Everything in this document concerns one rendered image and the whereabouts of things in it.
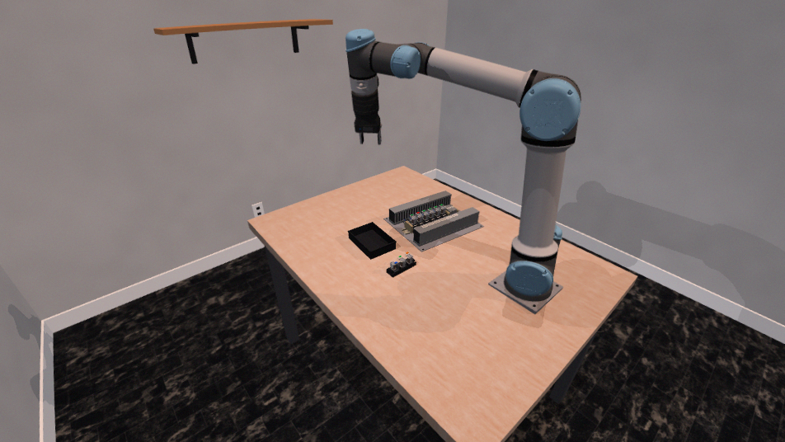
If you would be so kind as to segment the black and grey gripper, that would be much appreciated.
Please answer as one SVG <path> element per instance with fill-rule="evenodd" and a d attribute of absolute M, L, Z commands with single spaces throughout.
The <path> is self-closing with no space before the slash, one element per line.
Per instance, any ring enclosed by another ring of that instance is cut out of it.
<path fill-rule="evenodd" d="M 382 142 L 380 117 L 378 115 L 378 76 L 368 80 L 355 80 L 350 77 L 350 87 L 355 113 L 355 132 L 360 133 L 360 144 L 364 133 L 378 133 L 378 144 Z"/>

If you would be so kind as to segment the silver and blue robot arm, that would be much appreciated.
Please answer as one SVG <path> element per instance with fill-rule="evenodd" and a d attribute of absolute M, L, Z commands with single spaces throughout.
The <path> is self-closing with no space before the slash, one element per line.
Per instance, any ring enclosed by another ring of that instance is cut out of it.
<path fill-rule="evenodd" d="M 375 41 L 368 29 L 350 31 L 345 42 L 349 74 L 355 80 L 377 73 L 411 79 L 421 73 L 515 101 L 520 107 L 521 142 L 527 148 L 524 189 L 519 236 L 512 240 L 504 285 L 519 299 L 548 299 L 562 240 L 556 220 L 566 151 L 575 143 L 581 112 L 578 85 L 563 75 L 524 72 L 422 42 Z"/>

